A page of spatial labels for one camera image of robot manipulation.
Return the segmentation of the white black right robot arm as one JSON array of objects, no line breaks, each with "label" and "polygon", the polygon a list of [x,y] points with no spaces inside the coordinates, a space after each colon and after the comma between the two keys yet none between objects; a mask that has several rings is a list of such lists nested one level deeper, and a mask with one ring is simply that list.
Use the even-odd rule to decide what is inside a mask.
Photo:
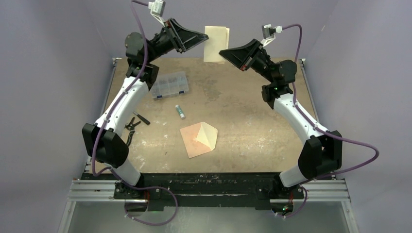
[{"label": "white black right robot arm", "polygon": [[342,142],[335,139],[340,133],[322,126],[294,99],[289,85],[295,82],[296,62],[273,62],[263,44],[255,39],[241,47],[221,50],[219,55],[239,70],[252,69],[269,81],[262,86],[264,102],[287,120],[303,143],[297,164],[275,179],[276,196],[283,198],[293,186],[341,168]]}]

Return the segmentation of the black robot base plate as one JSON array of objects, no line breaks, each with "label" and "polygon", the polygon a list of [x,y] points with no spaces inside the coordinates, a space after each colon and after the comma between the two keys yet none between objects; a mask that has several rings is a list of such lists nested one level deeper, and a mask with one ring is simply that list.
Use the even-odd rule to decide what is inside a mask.
[{"label": "black robot base plate", "polygon": [[148,211],[179,206],[249,207],[282,212],[281,203],[292,211],[292,201],[305,198],[303,189],[280,187],[275,180],[278,176],[277,172],[143,173],[136,185],[138,190],[127,187],[112,174],[95,177],[84,173],[81,179],[112,181],[111,195],[115,200],[141,200]]}]

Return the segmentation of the green white glue stick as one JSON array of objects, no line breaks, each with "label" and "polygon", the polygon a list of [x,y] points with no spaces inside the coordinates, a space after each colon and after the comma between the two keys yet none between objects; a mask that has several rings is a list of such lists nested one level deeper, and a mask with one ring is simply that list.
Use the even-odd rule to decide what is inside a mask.
[{"label": "green white glue stick", "polygon": [[184,114],[183,110],[181,109],[181,107],[180,107],[179,105],[175,105],[175,108],[176,108],[176,110],[177,110],[177,112],[178,112],[178,114],[179,114],[180,118],[181,118],[181,119],[185,119],[185,118],[186,118],[186,116],[185,116],[185,114]]}]

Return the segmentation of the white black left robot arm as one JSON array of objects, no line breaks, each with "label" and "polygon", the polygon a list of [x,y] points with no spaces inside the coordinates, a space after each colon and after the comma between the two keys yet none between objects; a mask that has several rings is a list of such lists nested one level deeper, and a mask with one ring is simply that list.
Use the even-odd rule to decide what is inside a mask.
[{"label": "white black left robot arm", "polygon": [[137,104],[156,82],[159,67],[151,62],[172,50],[184,53],[207,41],[208,35],[182,27],[173,18],[149,40],[144,33],[133,32],[125,39],[128,69],[122,87],[108,109],[93,123],[86,123],[82,135],[92,159],[92,173],[99,176],[95,163],[106,164],[117,177],[128,183],[126,193],[134,199],[143,196],[141,173],[128,160],[129,147],[121,135]]}]

